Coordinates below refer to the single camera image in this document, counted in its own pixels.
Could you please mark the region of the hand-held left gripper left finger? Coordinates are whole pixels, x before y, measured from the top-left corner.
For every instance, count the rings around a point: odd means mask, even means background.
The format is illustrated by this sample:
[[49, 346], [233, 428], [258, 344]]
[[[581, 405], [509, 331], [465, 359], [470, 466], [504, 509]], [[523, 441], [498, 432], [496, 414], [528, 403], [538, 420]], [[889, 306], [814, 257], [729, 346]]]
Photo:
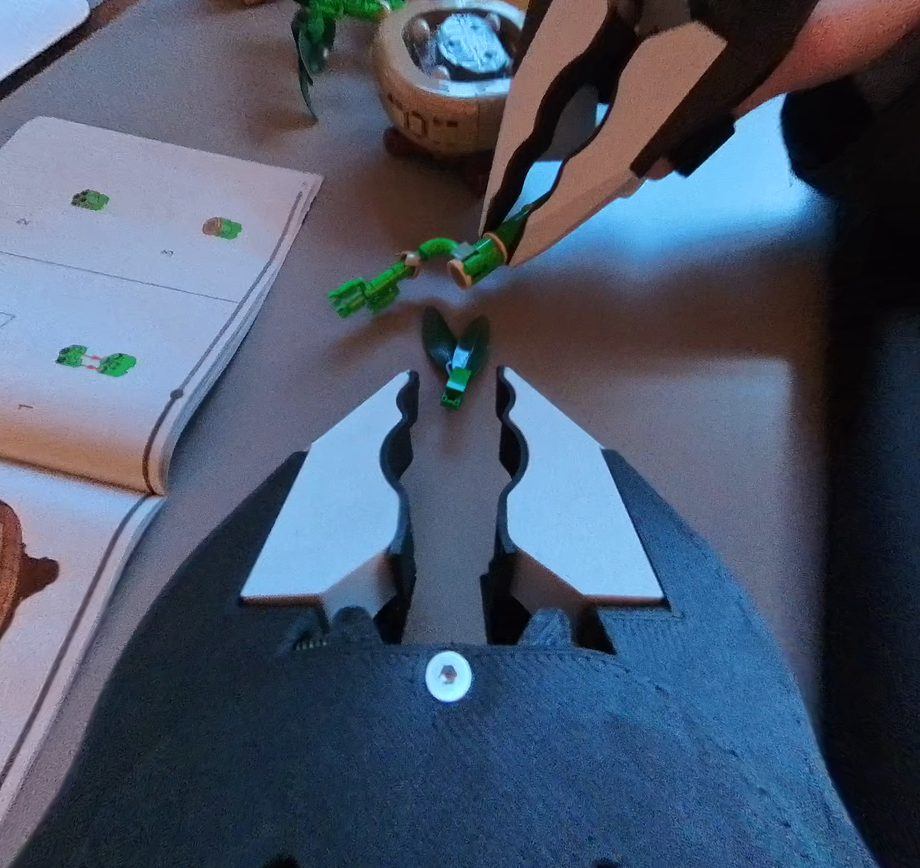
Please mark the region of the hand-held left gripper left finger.
[[420, 380], [398, 372], [305, 453], [240, 591], [249, 606], [305, 606], [331, 623], [363, 609], [400, 644], [416, 584], [408, 496]]

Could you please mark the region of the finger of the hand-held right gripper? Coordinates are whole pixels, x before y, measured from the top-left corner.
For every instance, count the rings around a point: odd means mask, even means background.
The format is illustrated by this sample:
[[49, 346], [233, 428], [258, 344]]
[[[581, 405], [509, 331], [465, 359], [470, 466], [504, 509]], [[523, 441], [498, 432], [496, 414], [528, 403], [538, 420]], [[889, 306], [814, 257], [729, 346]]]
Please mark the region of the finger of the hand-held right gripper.
[[638, 189], [650, 166], [634, 161], [726, 45], [699, 22], [654, 34], [639, 44], [620, 75], [604, 120], [561, 164], [550, 196], [530, 212], [510, 265], [545, 252], [611, 201]]
[[617, 0], [529, 0], [494, 151], [480, 232], [510, 216], [538, 161], [567, 161], [612, 92]]

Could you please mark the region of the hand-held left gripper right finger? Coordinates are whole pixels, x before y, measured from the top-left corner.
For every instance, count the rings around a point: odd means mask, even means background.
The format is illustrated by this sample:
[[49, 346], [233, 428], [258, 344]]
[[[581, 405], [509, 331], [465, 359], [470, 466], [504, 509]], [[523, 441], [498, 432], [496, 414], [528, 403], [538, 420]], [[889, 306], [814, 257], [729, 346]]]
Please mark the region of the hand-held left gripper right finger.
[[481, 577], [489, 644], [515, 644], [538, 612], [560, 610], [587, 644], [600, 612], [664, 609], [664, 589], [608, 452], [516, 370], [497, 370], [500, 493]]

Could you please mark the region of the green brick leaf piece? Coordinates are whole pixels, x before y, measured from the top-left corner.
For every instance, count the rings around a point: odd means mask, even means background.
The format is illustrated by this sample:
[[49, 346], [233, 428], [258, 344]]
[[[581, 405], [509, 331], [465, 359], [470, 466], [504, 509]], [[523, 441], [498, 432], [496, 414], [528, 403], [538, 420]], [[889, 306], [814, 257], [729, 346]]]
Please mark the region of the green brick leaf piece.
[[441, 396], [443, 407], [459, 408], [470, 381], [488, 360], [489, 319], [484, 315], [477, 317], [457, 337], [443, 314], [435, 307], [427, 306], [421, 314], [421, 337], [427, 356], [446, 375]]

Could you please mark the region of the green brick stem assembly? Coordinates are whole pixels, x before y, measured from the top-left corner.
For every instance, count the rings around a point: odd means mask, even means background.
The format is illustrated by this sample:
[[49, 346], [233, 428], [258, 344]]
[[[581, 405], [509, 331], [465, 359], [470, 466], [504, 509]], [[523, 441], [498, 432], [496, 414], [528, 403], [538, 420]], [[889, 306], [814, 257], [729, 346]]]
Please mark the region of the green brick stem assembly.
[[475, 242], [459, 242], [444, 237], [423, 241], [417, 248], [400, 253], [397, 262], [376, 277], [370, 280], [354, 278], [329, 291], [328, 299], [342, 318], [364, 307], [376, 314], [397, 299], [401, 281], [414, 278], [425, 264], [437, 258], [447, 259], [448, 273], [457, 287], [472, 287], [500, 267], [510, 264], [527, 218], [549, 196], [546, 192], [521, 207], [495, 230], [485, 232]]

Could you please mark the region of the person's right forearm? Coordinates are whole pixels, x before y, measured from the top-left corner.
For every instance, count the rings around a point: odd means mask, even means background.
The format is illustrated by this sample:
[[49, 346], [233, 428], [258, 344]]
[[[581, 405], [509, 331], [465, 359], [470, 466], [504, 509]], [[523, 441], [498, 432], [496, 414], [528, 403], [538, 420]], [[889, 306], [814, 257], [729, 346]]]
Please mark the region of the person's right forearm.
[[918, 22], [919, 0], [819, 0], [786, 57], [733, 117], [778, 95], [851, 75], [888, 52]]

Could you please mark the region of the tan brick flower pot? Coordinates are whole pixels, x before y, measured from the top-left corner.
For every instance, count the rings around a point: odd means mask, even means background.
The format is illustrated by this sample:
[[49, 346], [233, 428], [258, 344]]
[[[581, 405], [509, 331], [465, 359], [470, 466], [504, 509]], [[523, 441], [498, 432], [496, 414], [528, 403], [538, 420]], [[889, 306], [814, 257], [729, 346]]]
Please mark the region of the tan brick flower pot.
[[450, 166], [483, 195], [523, 24], [503, 0], [410, 0], [388, 13], [371, 49], [385, 149]]

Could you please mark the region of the open instruction booklet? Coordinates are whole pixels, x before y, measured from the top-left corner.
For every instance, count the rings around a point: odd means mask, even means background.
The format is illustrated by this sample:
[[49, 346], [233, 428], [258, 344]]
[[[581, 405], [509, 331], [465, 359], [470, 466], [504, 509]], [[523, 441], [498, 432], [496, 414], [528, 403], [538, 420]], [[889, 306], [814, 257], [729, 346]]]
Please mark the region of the open instruction booklet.
[[2, 145], [2, 819], [322, 182], [49, 116]]

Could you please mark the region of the person's dark clothing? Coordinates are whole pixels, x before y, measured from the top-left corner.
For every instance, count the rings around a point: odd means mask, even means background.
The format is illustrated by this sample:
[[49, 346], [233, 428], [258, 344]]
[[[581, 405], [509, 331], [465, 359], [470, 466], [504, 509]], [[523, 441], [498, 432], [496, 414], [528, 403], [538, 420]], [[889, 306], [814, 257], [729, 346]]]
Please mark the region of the person's dark clothing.
[[918, 75], [791, 93], [781, 123], [793, 171], [836, 218], [824, 750], [880, 866], [918, 866]]

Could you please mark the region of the white rounded pad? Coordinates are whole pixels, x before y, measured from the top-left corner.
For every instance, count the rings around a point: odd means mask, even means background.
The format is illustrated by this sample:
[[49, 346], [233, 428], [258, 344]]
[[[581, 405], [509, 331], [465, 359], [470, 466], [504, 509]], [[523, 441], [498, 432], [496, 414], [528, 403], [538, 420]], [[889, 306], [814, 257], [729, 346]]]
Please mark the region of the white rounded pad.
[[87, 0], [1, 0], [1, 80], [74, 32], [89, 15]]

